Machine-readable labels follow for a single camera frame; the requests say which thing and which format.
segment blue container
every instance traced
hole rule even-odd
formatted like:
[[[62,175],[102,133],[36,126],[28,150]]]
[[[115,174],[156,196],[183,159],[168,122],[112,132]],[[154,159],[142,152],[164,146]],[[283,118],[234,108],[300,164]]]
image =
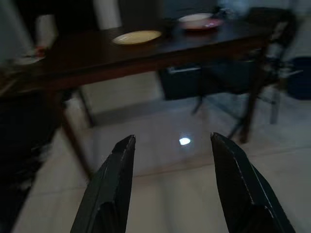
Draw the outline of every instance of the blue container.
[[[292,60],[293,71],[301,71],[288,78],[288,94],[298,100],[311,100],[311,57]]]

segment plate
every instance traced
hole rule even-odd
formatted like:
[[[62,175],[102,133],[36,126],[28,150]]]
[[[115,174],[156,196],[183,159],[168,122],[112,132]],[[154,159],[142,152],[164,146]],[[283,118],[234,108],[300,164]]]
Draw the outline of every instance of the plate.
[[[161,36],[159,31],[137,31],[120,35],[112,40],[118,45],[137,45],[154,40]]]
[[[221,19],[209,18],[209,19],[206,19],[204,23],[200,26],[182,24],[182,28],[185,30],[189,30],[189,31],[202,31],[202,30],[208,30],[208,29],[219,27],[220,25],[222,25],[222,23],[223,23],[223,20]]]

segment chair leg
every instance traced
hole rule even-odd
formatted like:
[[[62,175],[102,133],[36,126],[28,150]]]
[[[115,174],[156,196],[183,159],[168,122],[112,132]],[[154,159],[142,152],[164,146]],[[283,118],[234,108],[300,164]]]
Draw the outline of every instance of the chair leg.
[[[243,122],[244,122],[244,118],[240,119],[239,122],[234,126],[232,131],[229,133],[227,138],[232,139],[232,137],[236,134],[239,128],[241,128],[241,126],[243,125]]]
[[[198,102],[197,102],[197,104],[196,104],[194,110],[192,111],[192,114],[193,114],[193,115],[196,114],[196,113],[199,111],[199,109],[200,109],[200,107],[202,106],[202,104],[203,104],[203,96],[199,96],[199,97],[198,97]]]
[[[271,117],[270,117],[270,124],[276,124],[280,106],[280,84],[278,83],[276,87],[274,87],[273,91],[273,103],[271,104]]]
[[[85,97],[84,97],[84,94],[83,94],[83,91],[82,91],[81,87],[79,87],[79,88],[77,89],[77,92],[78,92],[78,95],[79,95],[79,97],[80,97],[80,99],[81,99],[81,101],[82,101],[83,108],[84,108],[86,117],[87,117],[87,119],[88,119],[89,126],[90,126],[91,128],[93,128],[94,126],[96,126],[96,123],[95,123],[95,120],[94,120],[94,118],[93,118],[93,116],[92,116],[90,110],[89,110],[88,103],[87,103],[87,101],[86,101],[86,99],[85,99]]]
[[[200,107],[202,106],[203,104],[203,98],[204,98],[204,72],[203,72],[203,67],[201,64],[198,64],[200,66],[200,77],[199,77],[199,80],[198,80],[198,102],[194,108],[194,110],[192,111],[192,115],[196,114]]]

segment table leg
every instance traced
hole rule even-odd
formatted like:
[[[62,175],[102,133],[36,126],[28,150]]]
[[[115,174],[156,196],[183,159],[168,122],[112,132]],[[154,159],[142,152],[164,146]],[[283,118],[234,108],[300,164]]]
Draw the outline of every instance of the table leg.
[[[79,141],[76,137],[76,135],[74,134],[74,131],[67,119],[67,116],[64,112],[64,109],[60,106],[60,103],[58,102],[57,99],[57,93],[55,91],[51,91],[51,90],[45,90],[45,95],[46,95],[46,99],[51,107],[51,110],[54,112],[55,117],[57,118],[57,120],[61,123],[61,126],[65,132],[65,135],[67,136],[75,154],[76,154],[76,158],[81,166],[81,168],[83,169],[83,171],[85,172],[86,176],[88,179],[90,179],[92,177],[92,171],[89,168],[87,161],[86,161],[86,157],[85,154],[81,148],[81,145],[79,144]]]
[[[254,82],[251,92],[249,93],[248,103],[246,108],[246,113],[244,117],[244,124],[240,134],[241,143],[246,143],[248,140],[248,135],[251,127],[251,123],[253,120],[253,114],[255,110],[256,100],[258,94],[261,92],[263,88],[264,82],[264,70],[262,69],[266,57],[267,46],[262,47],[260,54],[256,60],[256,68],[254,74]]]

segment red plate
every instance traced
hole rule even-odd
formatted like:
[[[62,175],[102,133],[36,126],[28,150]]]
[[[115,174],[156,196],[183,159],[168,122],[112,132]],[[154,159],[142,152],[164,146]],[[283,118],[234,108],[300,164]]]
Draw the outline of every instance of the red plate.
[[[209,18],[206,20],[206,24],[201,26],[201,27],[191,27],[191,26],[185,26],[182,24],[182,28],[188,31],[201,31],[201,30],[209,30],[212,28],[216,28],[219,27],[220,25],[222,25],[224,21],[221,19],[217,19],[217,18]]]

